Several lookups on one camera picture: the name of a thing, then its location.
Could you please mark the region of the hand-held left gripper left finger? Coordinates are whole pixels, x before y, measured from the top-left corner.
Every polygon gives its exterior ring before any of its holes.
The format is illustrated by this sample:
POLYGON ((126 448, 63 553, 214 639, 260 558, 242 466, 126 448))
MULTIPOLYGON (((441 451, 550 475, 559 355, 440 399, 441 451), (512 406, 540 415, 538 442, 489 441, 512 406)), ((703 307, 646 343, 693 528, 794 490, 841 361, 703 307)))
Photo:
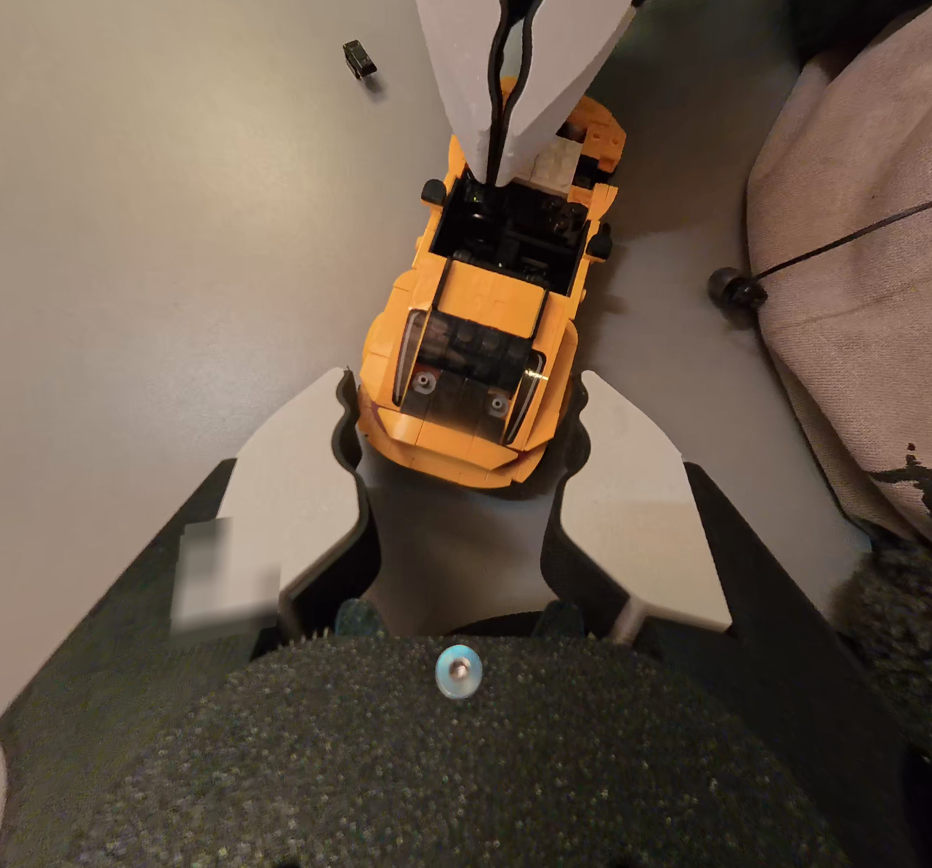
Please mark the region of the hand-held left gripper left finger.
POLYGON ((333 368, 241 448, 216 517, 219 610, 335 614, 375 582, 358 418, 353 373, 333 368))

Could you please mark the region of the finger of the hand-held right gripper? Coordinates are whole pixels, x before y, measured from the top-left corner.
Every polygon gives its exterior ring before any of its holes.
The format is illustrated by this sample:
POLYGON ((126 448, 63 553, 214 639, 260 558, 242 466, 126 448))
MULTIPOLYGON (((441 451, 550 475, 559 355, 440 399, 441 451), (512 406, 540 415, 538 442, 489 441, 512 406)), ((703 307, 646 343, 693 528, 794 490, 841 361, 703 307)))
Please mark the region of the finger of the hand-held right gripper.
POLYGON ((499 73, 509 0, 416 0, 438 91, 478 182, 504 186, 505 117, 499 73))
POLYGON ((521 68, 500 118, 495 184, 505 186, 555 136, 633 16, 634 0, 531 0, 521 68))

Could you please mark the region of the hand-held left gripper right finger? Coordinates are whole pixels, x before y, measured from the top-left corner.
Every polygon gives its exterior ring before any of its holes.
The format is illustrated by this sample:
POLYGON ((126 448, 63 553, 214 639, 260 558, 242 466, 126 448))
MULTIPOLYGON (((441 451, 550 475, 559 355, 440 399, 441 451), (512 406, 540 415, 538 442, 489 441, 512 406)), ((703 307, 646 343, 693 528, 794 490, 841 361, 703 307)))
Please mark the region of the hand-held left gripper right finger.
POLYGON ((681 453, 593 371, 574 380, 541 571, 596 639, 651 618, 723 633, 732 615, 681 453))

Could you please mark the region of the orange lego car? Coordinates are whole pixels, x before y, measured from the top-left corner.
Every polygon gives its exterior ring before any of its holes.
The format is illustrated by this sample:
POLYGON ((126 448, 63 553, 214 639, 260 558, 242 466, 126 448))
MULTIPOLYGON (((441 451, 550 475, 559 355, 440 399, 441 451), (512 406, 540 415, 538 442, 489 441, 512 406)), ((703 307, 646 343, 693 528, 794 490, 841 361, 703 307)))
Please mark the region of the orange lego car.
POLYGON ((587 274, 612 253, 624 142, 583 96, 530 168, 495 187, 450 138, 446 176, 421 193, 411 269, 364 344, 359 426, 380 455, 473 489, 535 471, 571 395, 587 274))

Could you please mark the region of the beige hoodie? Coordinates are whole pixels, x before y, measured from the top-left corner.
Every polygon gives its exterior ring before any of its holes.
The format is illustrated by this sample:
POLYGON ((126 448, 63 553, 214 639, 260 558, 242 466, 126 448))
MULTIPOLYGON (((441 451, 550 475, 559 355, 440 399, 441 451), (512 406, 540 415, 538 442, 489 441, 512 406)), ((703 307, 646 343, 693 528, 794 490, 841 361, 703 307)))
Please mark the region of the beige hoodie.
MULTIPOLYGON (((754 271, 930 202, 931 12, 801 71, 749 176, 754 271)), ((775 272, 764 342, 842 509, 930 541, 930 211, 775 272)))

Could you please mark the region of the black wired earphone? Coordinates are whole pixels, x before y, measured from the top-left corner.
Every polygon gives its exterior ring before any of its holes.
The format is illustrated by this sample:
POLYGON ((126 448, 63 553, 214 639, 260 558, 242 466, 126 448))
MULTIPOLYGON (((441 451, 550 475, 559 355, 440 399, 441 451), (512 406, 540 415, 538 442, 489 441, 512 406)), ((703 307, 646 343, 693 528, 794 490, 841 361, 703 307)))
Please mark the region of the black wired earphone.
POLYGON ((926 214, 930 210, 930 201, 920 203, 848 233, 832 242, 810 249, 757 272, 741 271, 738 268, 731 267, 718 268, 707 279, 707 295, 712 304, 728 320, 746 320, 750 316, 757 316, 760 308, 768 299, 768 292, 763 286, 765 279, 816 257, 824 256, 846 245, 856 243, 868 235, 879 233, 902 221, 926 214))

